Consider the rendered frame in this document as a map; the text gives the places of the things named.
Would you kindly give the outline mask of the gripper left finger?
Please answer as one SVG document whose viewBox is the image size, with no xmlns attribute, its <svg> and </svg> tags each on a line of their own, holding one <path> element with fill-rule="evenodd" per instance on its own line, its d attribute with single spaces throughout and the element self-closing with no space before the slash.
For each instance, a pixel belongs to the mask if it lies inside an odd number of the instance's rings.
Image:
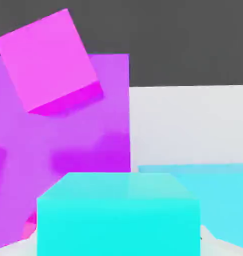
<svg viewBox="0 0 243 256">
<path fill-rule="evenodd" d="M 21 240 L 0 248 L 0 256 L 37 256 L 37 212 L 23 226 Z"/>
</svg>

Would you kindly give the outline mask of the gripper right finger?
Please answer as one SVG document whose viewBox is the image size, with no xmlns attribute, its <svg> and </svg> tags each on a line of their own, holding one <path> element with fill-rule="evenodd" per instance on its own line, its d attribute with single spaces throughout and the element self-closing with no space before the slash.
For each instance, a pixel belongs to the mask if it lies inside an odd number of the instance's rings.
<svg viewBox="0 0 243 256">
<path fill-rule="evenodd" d="M 215 238 L 204 225 L 201 225 L 200 256 L 243 256 L 243 248 Z"/>
</svg>

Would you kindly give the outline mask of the small cyan cube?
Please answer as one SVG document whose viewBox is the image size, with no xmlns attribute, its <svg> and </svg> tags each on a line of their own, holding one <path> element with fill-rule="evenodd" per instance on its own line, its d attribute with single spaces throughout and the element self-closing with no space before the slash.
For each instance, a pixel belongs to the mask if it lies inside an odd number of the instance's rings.
<svg viewBox="0 0 243 256">
<path fill-rule="evenodd" d="M 200 225 L 168 173 L 72 172 L 37 199 L 37 256 L 201 256 Z"/>
</svg>

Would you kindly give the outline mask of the small magenta cube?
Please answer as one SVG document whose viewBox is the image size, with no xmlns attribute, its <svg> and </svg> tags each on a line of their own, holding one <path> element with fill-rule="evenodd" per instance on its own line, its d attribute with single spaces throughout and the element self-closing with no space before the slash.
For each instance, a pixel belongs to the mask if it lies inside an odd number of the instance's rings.
<svg viewBox="0 0 243 256">
<path fill-rule="evenodd" d="M 103 96 L 66 8 L 0 36 L 0 56 L 28 113 L 55 115 Z"/>
</svg>

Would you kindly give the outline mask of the large light blue box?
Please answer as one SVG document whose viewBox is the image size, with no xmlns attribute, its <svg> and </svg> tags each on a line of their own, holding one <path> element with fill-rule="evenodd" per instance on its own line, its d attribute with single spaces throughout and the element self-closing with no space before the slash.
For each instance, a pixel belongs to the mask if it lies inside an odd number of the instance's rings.
<svg viewBox="0 0 243 256">
<path fill-rule="evenodd" d="M 201 224 L 243 248 L 243 163 L 140 165 L 140 173 L 169 173 L 200 202 Z"/>
</svg>

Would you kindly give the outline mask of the large purple box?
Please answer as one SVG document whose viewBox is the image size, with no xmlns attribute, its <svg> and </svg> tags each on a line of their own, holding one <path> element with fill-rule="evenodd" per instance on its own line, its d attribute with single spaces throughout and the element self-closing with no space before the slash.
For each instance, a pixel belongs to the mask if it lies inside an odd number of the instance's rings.
<svg viewBox="0 0 243 256">
<path fill-rule="evenodd" d="M 68 172 L 129 172 L 129 56 L 92 54 L 103 98 L 57 116 L 25 112 L 0 57 L 0 248 Z"/>
</svg>

